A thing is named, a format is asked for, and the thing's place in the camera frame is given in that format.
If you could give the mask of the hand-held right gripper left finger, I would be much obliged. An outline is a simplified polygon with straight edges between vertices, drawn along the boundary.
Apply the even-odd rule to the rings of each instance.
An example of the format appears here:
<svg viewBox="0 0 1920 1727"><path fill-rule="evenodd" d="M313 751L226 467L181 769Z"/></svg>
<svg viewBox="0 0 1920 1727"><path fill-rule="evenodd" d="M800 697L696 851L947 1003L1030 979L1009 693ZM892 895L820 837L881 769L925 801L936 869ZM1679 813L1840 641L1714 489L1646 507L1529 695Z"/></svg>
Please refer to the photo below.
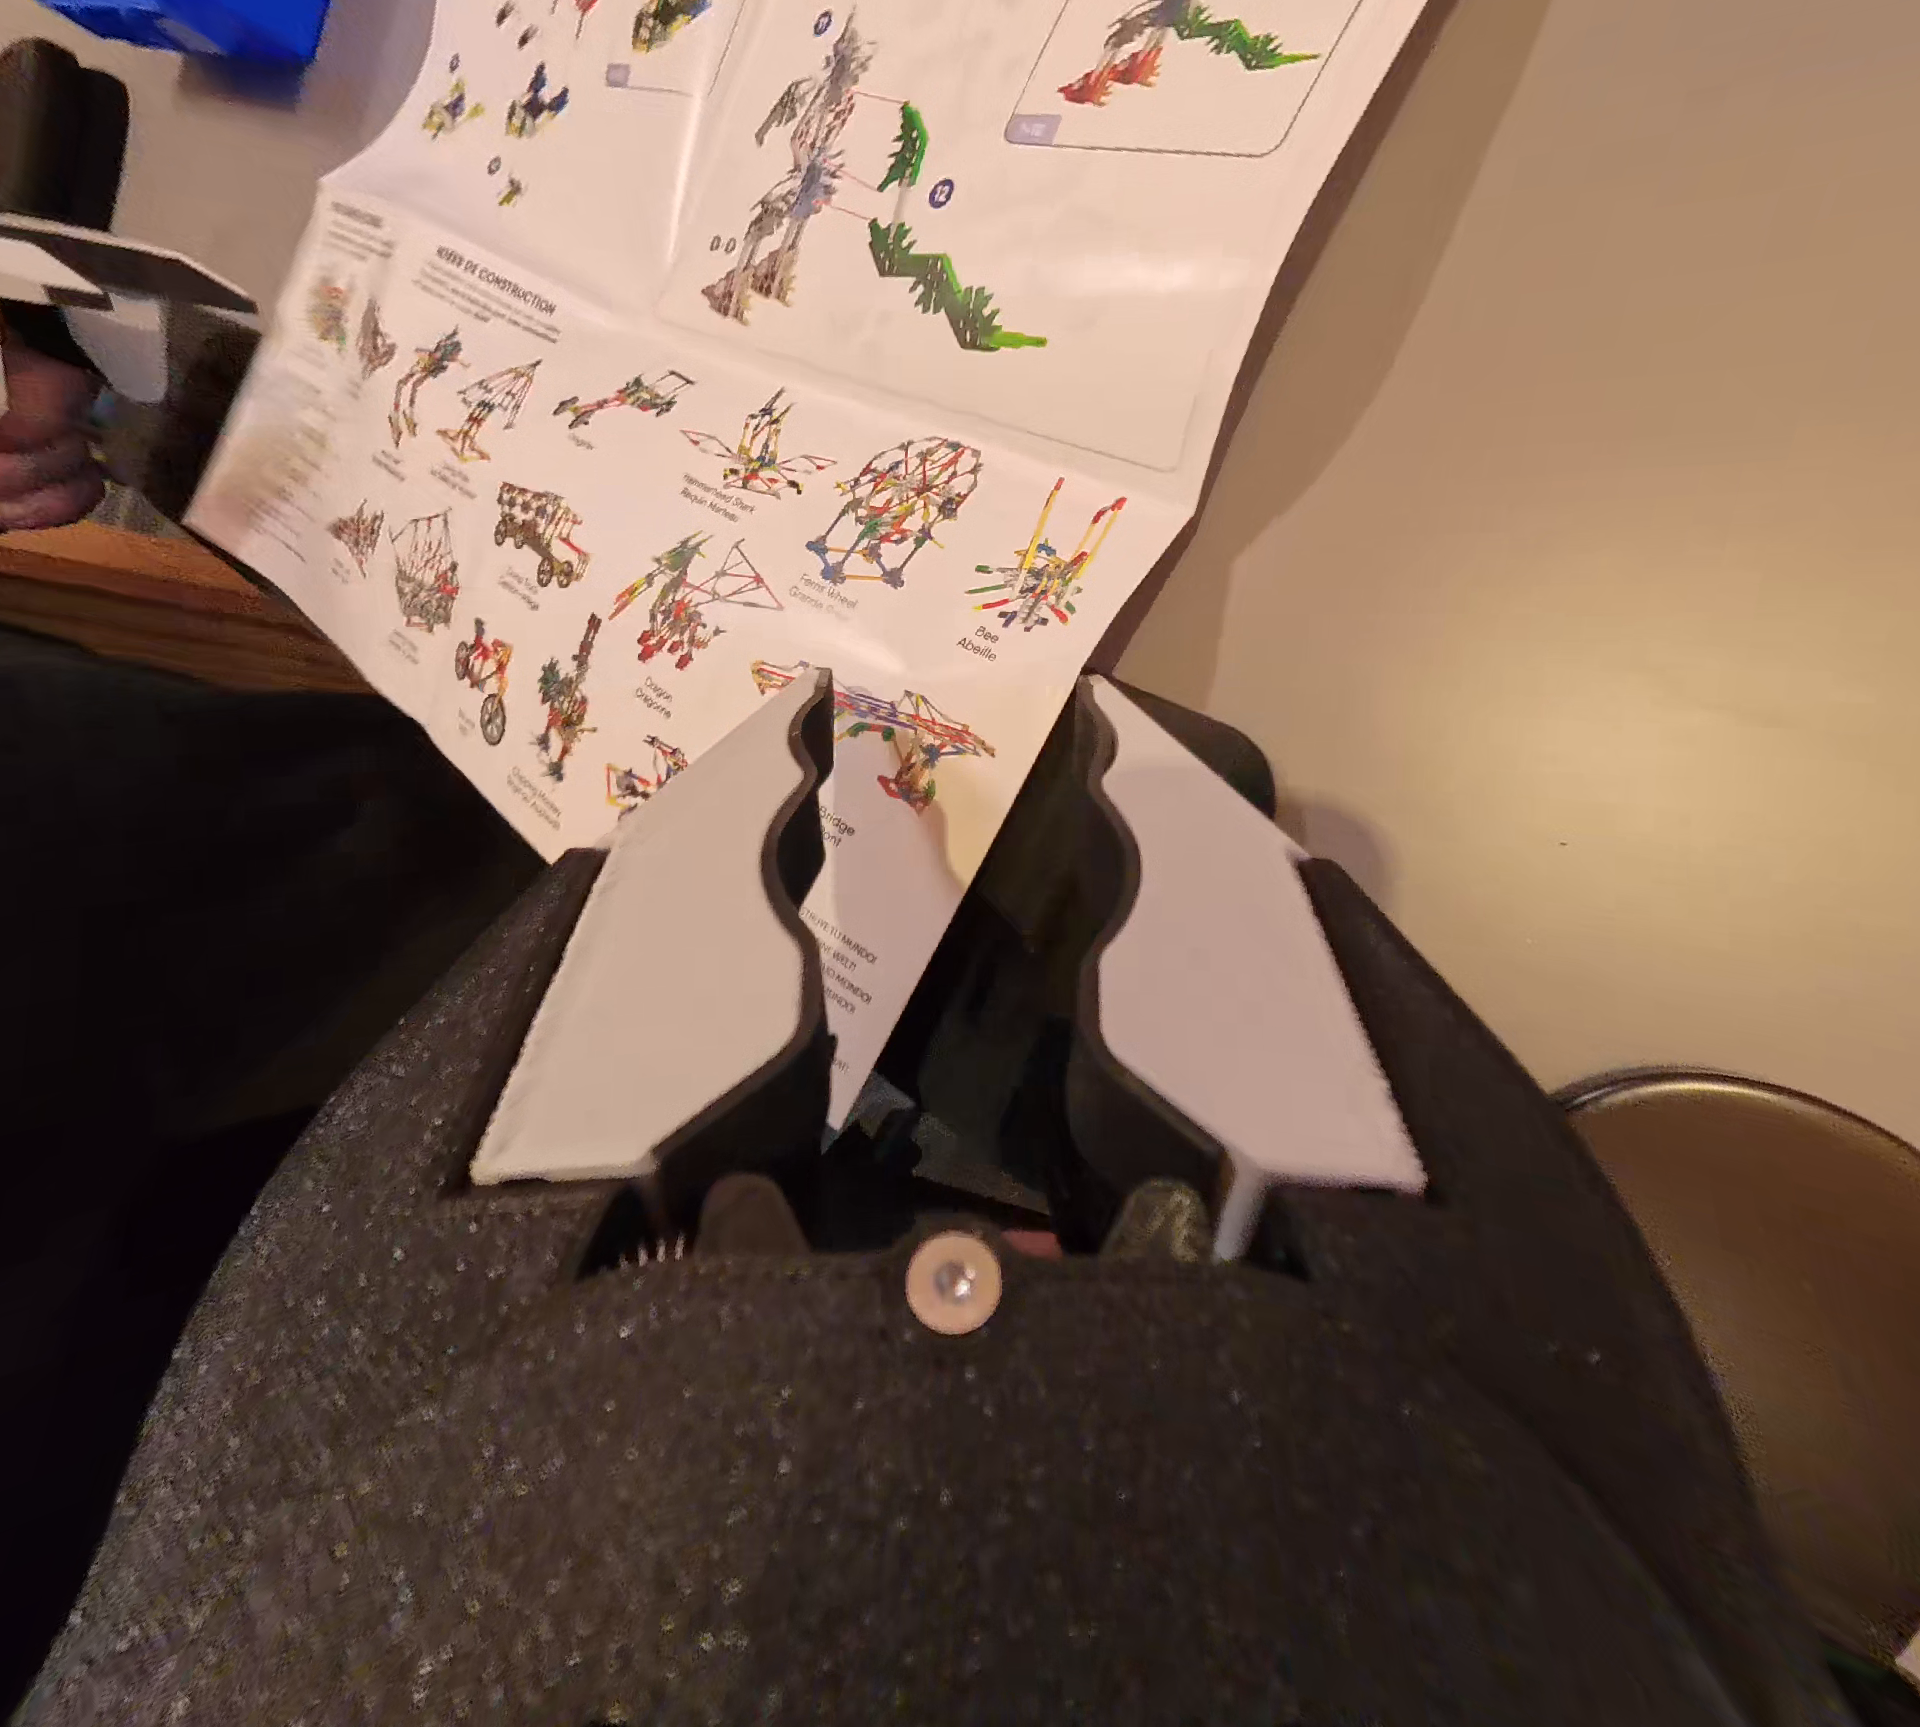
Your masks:
<svg viewBox="0 0 1920 1727"><path fill-rule="evenodd" d="M816 1162L834 1037L804 901L824 869L833 689L800 667L612 827L472 1182L708 1186Z"/></svg>

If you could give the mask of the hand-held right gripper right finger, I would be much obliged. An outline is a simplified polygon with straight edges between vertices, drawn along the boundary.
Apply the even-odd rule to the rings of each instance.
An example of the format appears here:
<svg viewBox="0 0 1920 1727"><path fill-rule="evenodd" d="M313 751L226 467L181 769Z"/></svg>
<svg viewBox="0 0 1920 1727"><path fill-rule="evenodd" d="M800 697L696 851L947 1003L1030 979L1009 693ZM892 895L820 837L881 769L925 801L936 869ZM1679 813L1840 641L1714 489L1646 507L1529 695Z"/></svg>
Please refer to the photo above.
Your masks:
<svg viewBox="0 0 1920 1727"><path fill-rule="evenodd" d="M1187 1186L1214 1258L1248 1252L1278 1190L1422 1196L1306 851L1117 683L1080 681L1074 741L1095 923L1070 1136L1103 1190Z"/></svg>

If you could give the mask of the toy instruction booklet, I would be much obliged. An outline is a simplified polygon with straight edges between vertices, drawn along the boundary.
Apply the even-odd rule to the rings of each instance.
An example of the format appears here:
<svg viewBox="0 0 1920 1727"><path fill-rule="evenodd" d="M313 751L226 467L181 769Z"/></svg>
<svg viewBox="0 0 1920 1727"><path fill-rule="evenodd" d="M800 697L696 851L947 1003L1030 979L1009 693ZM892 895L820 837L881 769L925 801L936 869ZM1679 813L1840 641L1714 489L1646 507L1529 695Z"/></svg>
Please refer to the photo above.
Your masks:
<svg viewBox="0 0 1920 1727"><path fill-rule="evenodd" d="M1430 0L437 0L188 525L547 857L800 669L845 1117Z"/></svg>

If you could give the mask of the person's left hand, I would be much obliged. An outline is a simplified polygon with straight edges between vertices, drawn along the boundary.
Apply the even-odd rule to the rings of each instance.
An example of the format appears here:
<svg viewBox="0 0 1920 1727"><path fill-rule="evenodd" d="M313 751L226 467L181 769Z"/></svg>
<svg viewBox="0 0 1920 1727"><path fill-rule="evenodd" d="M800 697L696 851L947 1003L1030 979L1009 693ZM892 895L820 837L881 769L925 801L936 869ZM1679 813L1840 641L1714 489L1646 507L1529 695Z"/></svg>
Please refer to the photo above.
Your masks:
<svg viewBox="0 0 1920 1727"><path fill-rule="evenodd" d="M3 531L74 525L105 497L92 409L103 389L72 345L39 347L4 317Z"/></svg>

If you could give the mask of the person's black-clothed torso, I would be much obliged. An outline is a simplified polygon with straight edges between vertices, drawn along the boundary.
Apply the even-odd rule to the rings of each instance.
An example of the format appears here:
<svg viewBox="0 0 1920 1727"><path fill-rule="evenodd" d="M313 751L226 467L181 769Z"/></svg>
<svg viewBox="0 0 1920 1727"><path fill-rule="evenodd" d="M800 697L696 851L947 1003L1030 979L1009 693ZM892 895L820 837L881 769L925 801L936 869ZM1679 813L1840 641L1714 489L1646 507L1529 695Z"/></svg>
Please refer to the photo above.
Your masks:
<svg viewBox="0 0 1920 1727"><path fill-rule="evenodd" d="M4 1706L313 1109L547 867L377 697L4 631Z"/></svg>

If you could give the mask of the round brown seat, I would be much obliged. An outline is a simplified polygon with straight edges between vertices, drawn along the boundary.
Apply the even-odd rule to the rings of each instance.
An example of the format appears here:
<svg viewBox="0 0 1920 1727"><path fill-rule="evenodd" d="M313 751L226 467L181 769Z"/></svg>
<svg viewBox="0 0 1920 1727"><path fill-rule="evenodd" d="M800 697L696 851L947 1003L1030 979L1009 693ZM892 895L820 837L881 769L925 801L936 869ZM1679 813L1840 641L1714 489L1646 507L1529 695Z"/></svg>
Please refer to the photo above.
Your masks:
<svg viewBox="0 0 1920 1727"><path fill-rule="evenodd" d="M1724 1069L1617 1069L1554 1099L1690 1322L1793 1594L1897 1668L1919 1616L1914 1144Z"/></svg>

